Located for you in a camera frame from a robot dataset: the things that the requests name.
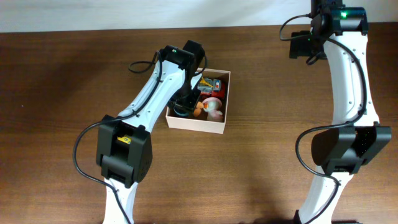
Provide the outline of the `black round cap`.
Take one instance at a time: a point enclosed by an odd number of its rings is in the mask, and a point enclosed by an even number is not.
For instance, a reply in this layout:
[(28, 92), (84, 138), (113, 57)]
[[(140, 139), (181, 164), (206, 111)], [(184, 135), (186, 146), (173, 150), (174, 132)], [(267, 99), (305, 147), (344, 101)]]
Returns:
[(178, 117), (187, 118), (190, 115), (190, 110), (184, 105), (175, 105), (174, 113)]

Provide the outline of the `yellow plush duck toy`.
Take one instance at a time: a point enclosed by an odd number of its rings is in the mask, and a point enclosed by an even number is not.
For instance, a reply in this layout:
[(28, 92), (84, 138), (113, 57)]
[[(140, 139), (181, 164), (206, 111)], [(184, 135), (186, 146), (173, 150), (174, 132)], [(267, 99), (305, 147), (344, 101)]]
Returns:
[(204, 108), (204, 104), (199, 101), (196, 105), (194, 112), (193, 112), (194, 117), (198, 117), (201, 114), (203, 108)]

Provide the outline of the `white duck figurine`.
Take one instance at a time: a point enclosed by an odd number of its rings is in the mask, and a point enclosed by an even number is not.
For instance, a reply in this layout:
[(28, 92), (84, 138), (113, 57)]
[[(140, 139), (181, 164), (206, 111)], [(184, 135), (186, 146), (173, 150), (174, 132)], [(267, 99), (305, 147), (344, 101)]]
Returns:
[(214, 122), (223, 121), (223, 113), (220, 111), (222, 107), (222, 102), (220, 99), (215, 97), (209, 97), (202, 101), (203, 110), (208, 113), (207, 120)]

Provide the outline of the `pink cardboard box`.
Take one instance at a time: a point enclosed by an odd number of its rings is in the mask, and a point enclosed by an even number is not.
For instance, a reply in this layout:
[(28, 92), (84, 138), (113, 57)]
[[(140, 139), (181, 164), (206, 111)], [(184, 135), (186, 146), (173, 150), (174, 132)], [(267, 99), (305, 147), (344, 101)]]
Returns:
[(201, 131), (206, 133), (223, 134), (226, 126), (226, 118), (228, 112), (228, 100), (229, 100), (229, 83), (231, 78), (231, 72), (227, 70), (215, 70), (206, 69), (203, 72), (204, 78), (217, 78), (220, 79), (226, 85), (226, 96), (222, 101), (221, 112), (223, 113), (222, 121), (208, 121), (207, 113), (202, 112), (199, 117), (189, 116), (187, 118), (178, 117), (169, 108), (166, 110), (165, 118), (169, 128), (175, 129), (186, 129), (191, 131)]

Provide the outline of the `red toy fire truck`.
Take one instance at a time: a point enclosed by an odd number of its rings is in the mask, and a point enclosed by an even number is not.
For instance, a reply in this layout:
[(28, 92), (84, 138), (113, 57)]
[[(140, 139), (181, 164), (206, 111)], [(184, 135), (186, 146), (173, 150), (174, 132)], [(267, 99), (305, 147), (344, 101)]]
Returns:
[(202, 78), (198, 84), (198, 89), (201, 91), (201, 100), (209, 97), (224, 100), (226, 97), (226, 83), (219, 79)]

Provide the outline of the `yellow blue ball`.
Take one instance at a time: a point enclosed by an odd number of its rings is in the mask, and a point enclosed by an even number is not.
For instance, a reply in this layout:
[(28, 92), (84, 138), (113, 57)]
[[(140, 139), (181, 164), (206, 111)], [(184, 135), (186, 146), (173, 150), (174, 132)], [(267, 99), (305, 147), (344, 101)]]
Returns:
[(120, 142), (123, 142), (125, 144), (130, 144), (131, 143), (131, 138), (129, 136), (127, 136), (127, 135), (117, 137), (117, 140), (120, 141)]

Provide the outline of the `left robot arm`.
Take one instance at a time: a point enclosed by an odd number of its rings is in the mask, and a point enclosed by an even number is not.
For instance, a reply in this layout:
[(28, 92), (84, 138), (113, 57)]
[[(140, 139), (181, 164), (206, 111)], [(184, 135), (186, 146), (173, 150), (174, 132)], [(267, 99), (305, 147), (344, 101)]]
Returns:
[(106, 115), (98, 130), (96, 164), (108, 184), (104, 223), (133, 223), (139, 182), (152, 163), (151, 132), (165, 107), (187, 117), (198, 103), (198, 67), (206, 58), (202, 45), (188, 40), (183, 48), (168, 45), (144, 88), (117, 117)]

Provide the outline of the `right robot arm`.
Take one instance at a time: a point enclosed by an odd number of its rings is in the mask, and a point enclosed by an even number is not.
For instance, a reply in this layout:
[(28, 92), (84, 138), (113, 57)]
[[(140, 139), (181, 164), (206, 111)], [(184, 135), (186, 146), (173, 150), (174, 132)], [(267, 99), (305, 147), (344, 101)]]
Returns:
[(333, 93), (333, 120), (302, 132), (295, 142), (299, 154), (302, 138), (315, 133), (311, 153), (315, 169), (301, 165), (314, 175), (294, 223), (331, 223), (332, 215), (348, 182), (389, 143), (392, 130), (381, 126), (374, 108), (366, 62), (369, 24), (362, 7), (342, 1), (312, 1), (310, 30), (294, 32), (290, 58), (306, 57), (307, 65), (327, 60)]

